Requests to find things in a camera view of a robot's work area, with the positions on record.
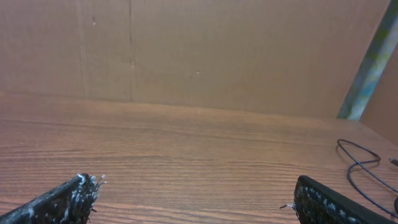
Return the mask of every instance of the cardboard wall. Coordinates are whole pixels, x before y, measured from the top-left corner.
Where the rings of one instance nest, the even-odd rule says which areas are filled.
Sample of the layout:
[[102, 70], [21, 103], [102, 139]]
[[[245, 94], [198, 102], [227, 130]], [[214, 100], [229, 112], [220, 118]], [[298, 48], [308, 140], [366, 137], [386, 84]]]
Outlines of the cardboard wall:
[[361, 122], [398, 145], [398, 48], [394, 50]]
[[388, 0], [2, 0], [0, 91], [334, 118]]

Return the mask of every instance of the wooden tabletop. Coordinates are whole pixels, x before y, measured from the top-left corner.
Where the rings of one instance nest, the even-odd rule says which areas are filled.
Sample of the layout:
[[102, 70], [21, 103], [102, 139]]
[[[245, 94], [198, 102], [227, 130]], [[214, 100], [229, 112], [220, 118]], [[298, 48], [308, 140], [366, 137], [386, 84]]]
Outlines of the wooden tabletop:
[[[346, 180], [338, 138], [378, 153], [372, 170], [398, 186], [398, 148], [355, 121], [2, 94], [0, 213], [85, 172], [108, 182], [93, 223], [298, 223], [279, 207], [300, 175], [389, 217]], [[391, 191], [353, 178], [393, 209]]]

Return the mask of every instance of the wire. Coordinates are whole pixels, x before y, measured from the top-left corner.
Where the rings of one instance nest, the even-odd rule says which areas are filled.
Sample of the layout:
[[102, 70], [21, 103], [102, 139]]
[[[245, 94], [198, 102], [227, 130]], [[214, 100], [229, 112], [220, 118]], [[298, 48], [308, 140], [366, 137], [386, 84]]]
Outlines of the wire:
[[[371, 161], [358, 161], [357, 159], [355, 159], [355, 157], [353, 157], [344, 147], [343, 145], [341, 145], [340, 142], [346, 142], [349, 144], [352, 144], [360, 149], [363, 149], [365, 151], [367, 151], [368, 153], [372, 154], [372, 156], [374, 156], [376, 159], [375, 160], [371, 160]], [[375, 206], [379, 207], [381, 210], [387, 212], [388, 214], [392, 215], [393, 217], [398, 218], [398, 215], [395, 214], [394, 212], [388, 210], [387, 208], [383, 207], [382, 205], [378, 204], [377, 202], [375, 202], [373, 199], [371, 199], [365, 192], [363, 192], [361, 189], [359, 189], [359, 187], [355, 184], [354, 180], [351, 177], [351, 171], [352, 169], [357, 166], [360, 165], [366, 172], [368, 172], [369, 174], [371, 174], [374, 178], [376, 178], [376, 180], [378, 180], [380, 183], [384, 184], [385, 186], [389, 187], [391, 190], [395, 191], [398, 193], [398, 190], [395, 189], [393, 186], [387, 184], [386, 182], [384, 182], [382, 179], [380, 179], [380, 177], [378, 177], [376, 174], [374, 174], [373, 172], [371, 172], [367, 167], [363, 166], [363, 164], [368, 164], [368, 163], [372, 163], [372, 162], [380, 162], [381, 158], [379, 155], [377, 155], [376, 153], [370, 151], [369, 149], [366, 149], [365, 147], [360, 146], [359, 144], [353, 143], [351, 141], [347, 141], [345, 139], [337, 139], [337, 145], [348, 155], [350, 156], [350, 158], [352, 158], [352, 160], [355, 161], [355, 163], [351, 166], [348, 167], [347, 170], [347, 179], [350, 182], [350, 184], [354, 187], [355, 190], [357, 190], [363, 197], [365, 197], [366, 199], [368, 199], [370, 202], [372, 202]]]

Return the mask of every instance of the wood grain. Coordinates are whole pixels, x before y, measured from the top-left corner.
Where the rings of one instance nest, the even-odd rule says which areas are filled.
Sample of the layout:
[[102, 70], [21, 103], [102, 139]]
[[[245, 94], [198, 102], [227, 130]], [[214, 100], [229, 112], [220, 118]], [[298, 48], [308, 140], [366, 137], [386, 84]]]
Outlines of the wood grain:
[[[0, 213], [86, 172], [108, 181], [93, 223], [299, 223], [279, 210], [299, 175], [385, 215], [346, 180], [337, 138], [378, 153], [372, 170], [398, 184], [395, 145], [354, 121], [1, 94], [0, 127]], [[393, 208], [392, 192], [353, 176]]]
[[361, 122], [398, 144], [398, 49], [394, 50], [361, 117]]

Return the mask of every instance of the table surface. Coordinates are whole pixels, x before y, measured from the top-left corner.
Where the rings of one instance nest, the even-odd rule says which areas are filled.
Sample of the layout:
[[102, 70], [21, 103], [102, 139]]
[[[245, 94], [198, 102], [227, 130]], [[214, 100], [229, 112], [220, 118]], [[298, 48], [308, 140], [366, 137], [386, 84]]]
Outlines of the table surface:
[[[85, 172], [108, 182], [93, 223], [299, 223], [279, 207], [300, 175], [389, 217], [346, 180], [338, 138], [378, 153], [372, 170], [398, 185], [398, 148], [355, 121], [0, 94], [0, 127], [0, 213]], [[353, 178], [393, 209], [393, 192]]]

